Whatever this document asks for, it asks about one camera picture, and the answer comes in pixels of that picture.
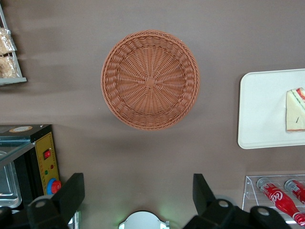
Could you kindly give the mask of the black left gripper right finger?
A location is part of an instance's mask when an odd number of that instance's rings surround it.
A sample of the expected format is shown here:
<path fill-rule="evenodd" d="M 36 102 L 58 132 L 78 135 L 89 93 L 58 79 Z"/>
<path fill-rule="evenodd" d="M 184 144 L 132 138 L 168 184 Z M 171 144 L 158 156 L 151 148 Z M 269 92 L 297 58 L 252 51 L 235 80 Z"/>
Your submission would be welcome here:
<path fill-rule="evenodd" d="M 232 202 L 216 198 L 202 174 L 193 175 L 193 202 L 197 210 L 185 229 L 240 229 L 244 214 Z"/>

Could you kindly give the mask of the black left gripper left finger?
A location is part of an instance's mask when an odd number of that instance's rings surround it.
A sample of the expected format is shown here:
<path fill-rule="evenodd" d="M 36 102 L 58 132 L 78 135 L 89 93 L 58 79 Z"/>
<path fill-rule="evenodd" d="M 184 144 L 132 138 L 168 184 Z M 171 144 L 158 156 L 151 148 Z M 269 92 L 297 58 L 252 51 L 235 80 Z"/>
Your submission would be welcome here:
<path fill-rule="evenodd" d="M 74 173 L 52 197 L 42 196 L 28 205 L 30 228 L 67 229 L 84 197 L 84 175 Z"/>

